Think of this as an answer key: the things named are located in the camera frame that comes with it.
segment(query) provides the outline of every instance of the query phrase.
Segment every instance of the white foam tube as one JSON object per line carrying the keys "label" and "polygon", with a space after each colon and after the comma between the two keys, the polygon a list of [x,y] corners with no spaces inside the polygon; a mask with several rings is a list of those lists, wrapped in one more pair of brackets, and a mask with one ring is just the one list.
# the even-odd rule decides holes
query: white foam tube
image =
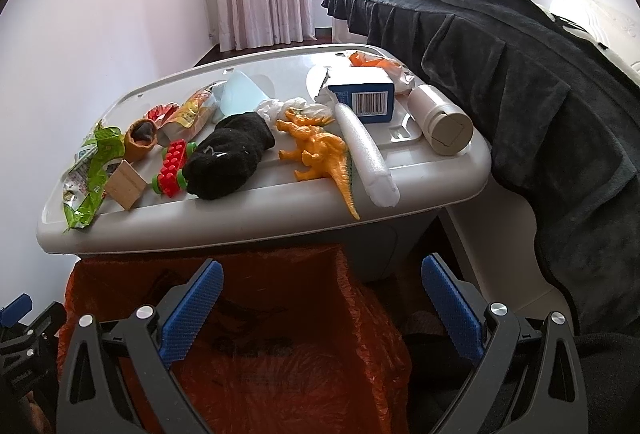
{"label": "white foam tube", "polygon": [[407,109],[437,154],[453,156],[471,141],[471,119],[435,87],[424,84],[414,88]]}
{"label": "white foam tube", "polygon": [[335,120],[340,125],[351,161],[358,171],[367,195],[377,207],[394,207],[400,201],[400,191],[375,141],[353,110],[344,103],[334,108]]}

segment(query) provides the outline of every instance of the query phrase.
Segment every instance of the green plastic wrapper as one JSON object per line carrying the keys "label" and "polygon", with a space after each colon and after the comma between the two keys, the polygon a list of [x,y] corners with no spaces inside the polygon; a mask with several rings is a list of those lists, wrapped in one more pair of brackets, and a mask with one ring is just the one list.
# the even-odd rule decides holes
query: green plastic wrapper
{"label": "green plastic wrapper", "polygon": [[98,124],[93,135],[82,144],[83,154],[66,175],[63,205],[68,227],[84,228],[91,224],[104,200],[104,186],[124,156],[120,129],[102,128]]}

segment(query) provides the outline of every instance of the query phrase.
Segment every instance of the dark floor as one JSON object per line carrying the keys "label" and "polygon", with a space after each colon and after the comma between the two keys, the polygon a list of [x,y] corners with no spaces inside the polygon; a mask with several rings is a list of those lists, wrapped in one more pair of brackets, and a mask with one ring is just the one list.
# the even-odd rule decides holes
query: dark floor
{"label": "dark floor", "polygon": [[[305,42],[280,44],[257,49],[243,49],[242,51],[220,52],[220,47],[216,46],[203,56],[196,66],[218,62],[235,56],[244,56],[254,52],[330,43],[331,36],[319,35],[316,40],[306,40]],[[405,324],[408,318],[416,311],[435,313],[433,305],[424,292],[420,280],[420,265],[422,259],[434,252],[439,253],[451,271],[457,277],[462,278],[449,240],[447,239],[440,220],[436,218],[409,255],[399,264],[398,270],[394,275],[384,280],[367,284],[367,286],[376,293],[378,299],[398,328],[402,329],[402,325]]]}

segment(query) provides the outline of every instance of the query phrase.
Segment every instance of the blue textured pad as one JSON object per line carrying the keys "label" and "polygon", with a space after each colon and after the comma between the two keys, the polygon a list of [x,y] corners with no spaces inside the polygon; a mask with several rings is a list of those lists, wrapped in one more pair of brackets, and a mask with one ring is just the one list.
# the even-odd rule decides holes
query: blue textured pad
{"label": "blue textured pad", "polygon": [[33,302],[31,302],[31,297],[23,293],[0,311],[0,326],[4,328],[13,327],[32,309]]}
{"label": "blue textured pad", "polygon": [[484,354],[482,324],[432,255],[422,261],[422,286],[436,308],[458,354],[475,366]]}
{"label": "blue textured pad", "polygon": [[222,266],[213,261],[164,323],[158,354],[167,369],[173,362],[184,360],[187,356],[193,340],[220,296],[224,278]]}

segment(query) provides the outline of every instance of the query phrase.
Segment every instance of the dark gray blanket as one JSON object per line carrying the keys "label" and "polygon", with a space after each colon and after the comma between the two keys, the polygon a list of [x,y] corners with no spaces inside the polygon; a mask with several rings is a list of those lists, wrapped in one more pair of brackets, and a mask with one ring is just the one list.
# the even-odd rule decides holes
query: dark gray blanket
{"label": "dark gray blanket", "polygon": [[640,314],[640,91],[529,0],[324,0],[441,88],[536,214],[535,250],[581,332]]}

